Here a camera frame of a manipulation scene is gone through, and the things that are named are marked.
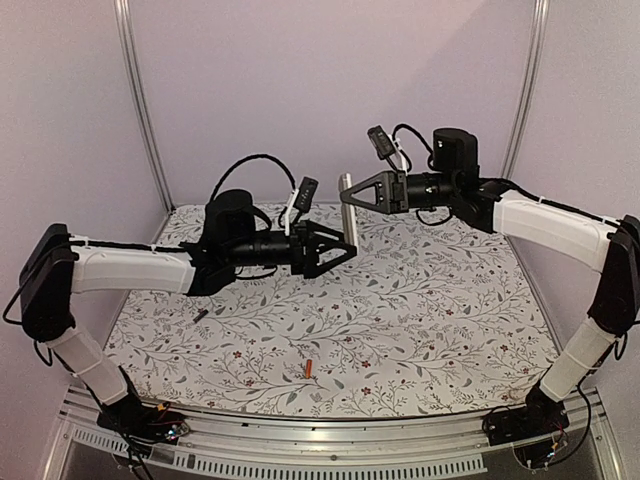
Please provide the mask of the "black battery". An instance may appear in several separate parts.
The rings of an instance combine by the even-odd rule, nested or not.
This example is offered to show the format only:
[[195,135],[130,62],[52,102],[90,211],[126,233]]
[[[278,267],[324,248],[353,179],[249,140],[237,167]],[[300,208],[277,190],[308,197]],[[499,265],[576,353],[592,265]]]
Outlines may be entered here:
[[208,310],[202,310],[198,313],[198,315],[194,318],[194,323],[198,323],[208,314]]

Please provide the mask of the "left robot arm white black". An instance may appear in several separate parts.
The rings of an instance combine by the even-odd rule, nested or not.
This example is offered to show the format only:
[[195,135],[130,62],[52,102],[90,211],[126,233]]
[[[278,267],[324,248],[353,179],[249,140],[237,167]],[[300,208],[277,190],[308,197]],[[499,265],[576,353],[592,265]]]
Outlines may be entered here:
[[124,244],[71,235],[50,225],[19,276],[10,305],[20,307],[16,325],[44,344],[51,363],[58,358],[93,395],[98,423],[124,437],[174,443],[189,431],[184,415],[167,404],[145,406],[126,372],[105,356],[70,310],[74,294],[143,290],[211,296],[234,283],[239,267],[286,265],[294,275],[314,279],[357,254],[355,211],[342,208],[340,231],[313,221],[258,229],[268,216],[241,189],[212,196],[205,207],[200,239],[178,246]]

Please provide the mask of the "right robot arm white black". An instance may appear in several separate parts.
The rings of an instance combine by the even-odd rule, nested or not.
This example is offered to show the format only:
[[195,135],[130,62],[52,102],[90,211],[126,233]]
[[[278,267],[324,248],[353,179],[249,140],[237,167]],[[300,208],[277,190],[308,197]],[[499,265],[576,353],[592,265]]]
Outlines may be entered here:
[[599,273],[585,320],[525,404],[488,413],[482,428],[492,445],[564,429],[564,399],[581,386],[624,341],[639,312],[639,221],[611,220],[526,192],[503,178],[483,178],[474,135],[456,128],[433,133],[428,171],[411,174],[392,164],[359,183],[339,180],[344,204],[392,215],[445,207],[451,216],[485,233],[499,233],[542,245]]

